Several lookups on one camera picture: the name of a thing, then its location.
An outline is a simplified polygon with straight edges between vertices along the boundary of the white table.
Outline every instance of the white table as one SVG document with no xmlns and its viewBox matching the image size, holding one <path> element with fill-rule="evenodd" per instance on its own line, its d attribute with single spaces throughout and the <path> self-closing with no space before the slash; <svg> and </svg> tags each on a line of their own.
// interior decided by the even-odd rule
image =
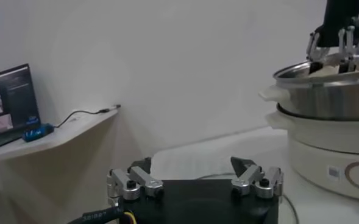
<svg viewBox="0 0 359 224">
<path fill-rule="evenodd" d="M 240 135 L 158 152 L 151 172 L 161 180 L 193 179 L 233 172 L 230 157 L 249 158 L 285 173 L 284 192 L 293 201 L 301 224 L 359 223 L 359 201 L 321 189 L 301 178 L 288 162 L 284 131 L 261 128 Z M 280 223 L 294 223 L 286 203 L 280 206 Z"/>
</svg>

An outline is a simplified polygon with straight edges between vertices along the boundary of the stainless steel pot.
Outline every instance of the stainless steel pot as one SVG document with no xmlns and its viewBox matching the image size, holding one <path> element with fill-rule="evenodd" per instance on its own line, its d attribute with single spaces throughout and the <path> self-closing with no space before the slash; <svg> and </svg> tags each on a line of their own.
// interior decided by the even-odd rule
<svg viewBox="0 0 359 224">
<path fill-rule="evenodd" d="M 336 66 L 338 54 L 323 59 Z M 276 72 L 276 84 L 259 93 L 276 101 L 286 114 L 331 121 L 359 121 L 359 66 L 357 71 L 326 77 L 309 77 L 308 61 Z"/>
</svg>

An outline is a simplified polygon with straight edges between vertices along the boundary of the yellow wire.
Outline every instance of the yellow wire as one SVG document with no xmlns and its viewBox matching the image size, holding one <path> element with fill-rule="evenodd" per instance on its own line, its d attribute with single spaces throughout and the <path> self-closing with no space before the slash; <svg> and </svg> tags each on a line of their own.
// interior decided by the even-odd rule
<svg viewBox="0 0 359 224">
<path fill-rule="evenodd" d="M 129 216 L 132 219 L 133 224 L 137 224 L 135 216 L 130 212 L 124 212 L 125 215 Z"/>
</svg>

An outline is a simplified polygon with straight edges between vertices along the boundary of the laptop screen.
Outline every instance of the laptop screen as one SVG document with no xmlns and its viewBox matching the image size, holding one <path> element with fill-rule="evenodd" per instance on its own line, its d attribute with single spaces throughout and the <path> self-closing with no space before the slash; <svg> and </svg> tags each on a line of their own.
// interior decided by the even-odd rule
<svg viewBox="0 0 359 224">
<path fill-rule="evenodd" d="M 0 134 L 40 124 L 29 65 L 0 72 Z"/>
</svg>

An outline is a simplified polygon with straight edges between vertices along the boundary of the label sticker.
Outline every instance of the label sticker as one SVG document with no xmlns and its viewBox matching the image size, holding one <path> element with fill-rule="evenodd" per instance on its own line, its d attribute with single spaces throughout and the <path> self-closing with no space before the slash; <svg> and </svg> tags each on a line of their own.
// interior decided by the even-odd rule
<svg viewBox="0 0 359 224">
<path fill-rule="evenodd" d="M 327 166 L 327 176 L 328 176 L 328 179 L 330 179 L 332 181 L 339 181 L 340 169 L 335 166 Z"/>
</svg>

